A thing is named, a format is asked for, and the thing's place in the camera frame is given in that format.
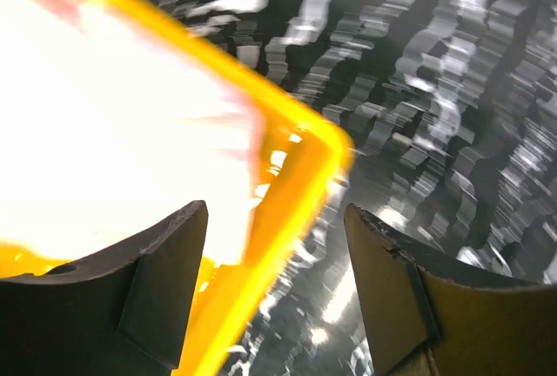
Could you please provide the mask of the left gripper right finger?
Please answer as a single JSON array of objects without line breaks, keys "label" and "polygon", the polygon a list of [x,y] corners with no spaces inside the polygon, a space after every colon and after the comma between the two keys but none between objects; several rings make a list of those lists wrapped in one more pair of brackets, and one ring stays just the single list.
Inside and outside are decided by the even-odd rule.
[{"label": "left gripper right finger", "polygon": [[460,262],[357,205],[344,224],[376,374],[555,374],[554,286]]}]

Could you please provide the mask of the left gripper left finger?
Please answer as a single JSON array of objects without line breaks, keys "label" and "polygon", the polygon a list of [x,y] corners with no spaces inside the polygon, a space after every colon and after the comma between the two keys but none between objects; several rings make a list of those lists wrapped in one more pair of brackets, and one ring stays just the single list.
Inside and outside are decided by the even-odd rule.
[{"label": "left gripper left finger", "polygon": [[194,201],[42,276],[1,282],[4,370],[178,368],[208,221]]}]

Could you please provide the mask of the pink patterned towel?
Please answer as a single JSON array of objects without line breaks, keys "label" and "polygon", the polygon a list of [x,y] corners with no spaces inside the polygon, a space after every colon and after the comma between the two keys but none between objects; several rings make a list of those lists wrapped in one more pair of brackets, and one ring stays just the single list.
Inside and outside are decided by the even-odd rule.
[{"label": "pink patterned towel", "polygon": [[237,87],[104,0],[1,0],[1,240],[77,259],[193,200],[245,253],[263,122]]}]

